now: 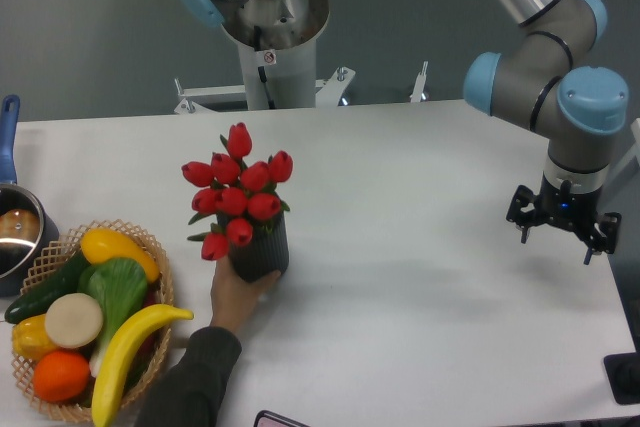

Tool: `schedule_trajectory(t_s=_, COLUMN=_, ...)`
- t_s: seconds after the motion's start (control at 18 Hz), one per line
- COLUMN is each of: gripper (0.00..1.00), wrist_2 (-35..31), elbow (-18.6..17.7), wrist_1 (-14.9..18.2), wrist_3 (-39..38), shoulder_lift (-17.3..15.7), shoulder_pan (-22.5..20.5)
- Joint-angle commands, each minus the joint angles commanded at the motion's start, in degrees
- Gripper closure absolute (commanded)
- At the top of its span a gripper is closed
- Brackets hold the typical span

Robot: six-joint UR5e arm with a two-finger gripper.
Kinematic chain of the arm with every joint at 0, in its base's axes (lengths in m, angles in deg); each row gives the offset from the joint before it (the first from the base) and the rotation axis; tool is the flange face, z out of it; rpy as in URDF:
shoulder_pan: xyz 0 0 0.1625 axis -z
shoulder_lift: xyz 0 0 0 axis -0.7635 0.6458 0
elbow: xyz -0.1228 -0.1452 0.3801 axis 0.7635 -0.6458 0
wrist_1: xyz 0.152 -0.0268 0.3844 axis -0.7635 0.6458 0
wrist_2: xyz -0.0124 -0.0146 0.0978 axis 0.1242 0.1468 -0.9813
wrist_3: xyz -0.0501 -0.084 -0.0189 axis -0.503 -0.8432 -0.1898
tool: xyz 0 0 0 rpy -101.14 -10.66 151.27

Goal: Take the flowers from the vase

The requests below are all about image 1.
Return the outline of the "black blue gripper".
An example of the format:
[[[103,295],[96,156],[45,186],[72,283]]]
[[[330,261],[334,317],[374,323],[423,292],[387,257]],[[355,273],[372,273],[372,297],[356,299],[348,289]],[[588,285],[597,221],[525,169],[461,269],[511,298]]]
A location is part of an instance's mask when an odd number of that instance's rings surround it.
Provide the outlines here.
[[[520,231],[526,244],[533,227],[552,227],[581,234],[587,251],[583,263],[589,265],[594,255],[613,254],[618,243],[622,215],[618,212],[597,214],[602,187],[589,192],[575,190],[569,179],[552,181],[544,173],[539,194],[519,185],[511,199],[506,220]]]

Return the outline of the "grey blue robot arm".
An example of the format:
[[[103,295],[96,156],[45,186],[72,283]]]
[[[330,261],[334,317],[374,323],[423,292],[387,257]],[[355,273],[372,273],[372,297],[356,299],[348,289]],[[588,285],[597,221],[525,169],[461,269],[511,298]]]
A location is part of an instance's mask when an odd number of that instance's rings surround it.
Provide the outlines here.
[[[318,107],[339,98],[336,83],[316,85],[328,0],[180,1],[236,44],[250,109]],[[464,100],[548,140],[540,189],[519,187],[507,220],[522,233],[545,224],[572,232],[589,255],[613,253],[621,217],[599,212],[597,203],[626,122],[628,87],[614,71],[581,64],[606,29],[606,8],[600,0],[500,1],[523,43],[509,56],[479,55],[466,74]]]

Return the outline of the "dark grey sleeved forearm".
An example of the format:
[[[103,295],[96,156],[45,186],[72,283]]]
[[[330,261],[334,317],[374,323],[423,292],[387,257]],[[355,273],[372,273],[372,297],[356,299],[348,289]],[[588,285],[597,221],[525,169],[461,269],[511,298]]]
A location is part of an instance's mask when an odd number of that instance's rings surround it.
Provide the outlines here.
[[[221,327],[194,332],[183,357],[152,386],[137,426],[214,426],[232,370],[242,352]]]

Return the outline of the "person's hand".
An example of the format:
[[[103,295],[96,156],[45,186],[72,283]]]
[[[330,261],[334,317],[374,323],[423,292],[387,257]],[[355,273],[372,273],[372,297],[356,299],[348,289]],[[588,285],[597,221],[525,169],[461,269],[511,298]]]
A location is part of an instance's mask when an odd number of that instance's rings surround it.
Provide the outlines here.
[[[237,335],[263,297],[279,280],[274,271],[255,282],[245,282],[234,270],[228,257],[216,262],[211,286],[211,327],[218,327]]]

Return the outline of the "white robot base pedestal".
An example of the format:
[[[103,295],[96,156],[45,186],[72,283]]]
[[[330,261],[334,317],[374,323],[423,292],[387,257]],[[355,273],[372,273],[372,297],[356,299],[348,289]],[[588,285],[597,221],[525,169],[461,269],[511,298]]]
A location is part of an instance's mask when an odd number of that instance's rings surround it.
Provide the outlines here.
[[[237,47],[249,106],[262,104],[251,87],[267,82],[278,104],[312,108],[316,42],[329,19],[328,0],[249,0],[223,25]]]

